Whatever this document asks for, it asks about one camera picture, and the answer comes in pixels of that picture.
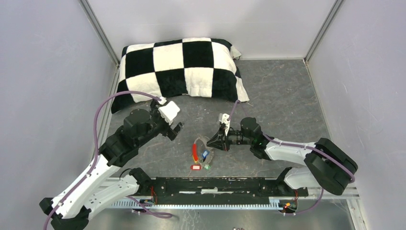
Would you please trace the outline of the blue headed key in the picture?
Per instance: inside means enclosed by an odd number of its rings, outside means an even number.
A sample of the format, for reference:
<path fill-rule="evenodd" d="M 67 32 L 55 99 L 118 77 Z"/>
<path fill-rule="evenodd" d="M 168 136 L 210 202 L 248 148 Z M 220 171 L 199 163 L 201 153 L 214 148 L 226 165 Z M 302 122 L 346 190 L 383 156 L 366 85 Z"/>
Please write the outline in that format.
<path fill-rule="evenodd" d="M 202 153 L 202 158 L 203 158 L 203 160 L 205 160 L 209 154 L 210 154 L 210 151 L 205 150 L 205 151 Z"/>

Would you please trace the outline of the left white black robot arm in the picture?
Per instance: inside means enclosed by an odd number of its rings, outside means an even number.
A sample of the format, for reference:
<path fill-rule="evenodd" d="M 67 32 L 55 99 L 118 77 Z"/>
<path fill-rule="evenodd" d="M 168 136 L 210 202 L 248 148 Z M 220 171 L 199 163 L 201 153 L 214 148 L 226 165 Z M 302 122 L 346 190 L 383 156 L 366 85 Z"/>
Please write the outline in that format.
<path fill-rule="evenodd" d="M 99 191 L 98 188 L 114 173 L 138 155 L 139 149 L 158 135 L 174 140 L 183 127 L 171 128 L 180 108 L 173 102 L 164 105 L 152 101 L 150 111 L 135 109 L 124 124 L 109 136 L 97 150 L 93 162 L 62 193 L 40 202 L 47 214 L 47 224 L 56 230 L 83 230 L 102 210 L 130 195 L 154 196 L 151 178 L 134 168 L 117 182 Z"/>

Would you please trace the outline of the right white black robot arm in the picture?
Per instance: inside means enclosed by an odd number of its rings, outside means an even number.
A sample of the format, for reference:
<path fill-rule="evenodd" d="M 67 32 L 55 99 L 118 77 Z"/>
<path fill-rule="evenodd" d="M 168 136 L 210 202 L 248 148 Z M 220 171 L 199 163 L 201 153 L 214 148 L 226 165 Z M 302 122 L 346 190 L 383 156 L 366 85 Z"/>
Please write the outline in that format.
<path fill-rule="evenodd" d="M 259 159 L 288 161 L 300 164 L 280 175 L 277 191 L 288 196 L 299 188 L 320 186 L 331 194 L 340 196 L 355 181 L 357 163 L 328 138 L 317 142 L 291 142 L 268 136 L 253 117 L 240 121 L 240 129 L 230 127 L 228 117 L 219 120 L 218 132 L 206 145 L 223 151 L 231 145 L 249 145 L 250 151 Z"/>

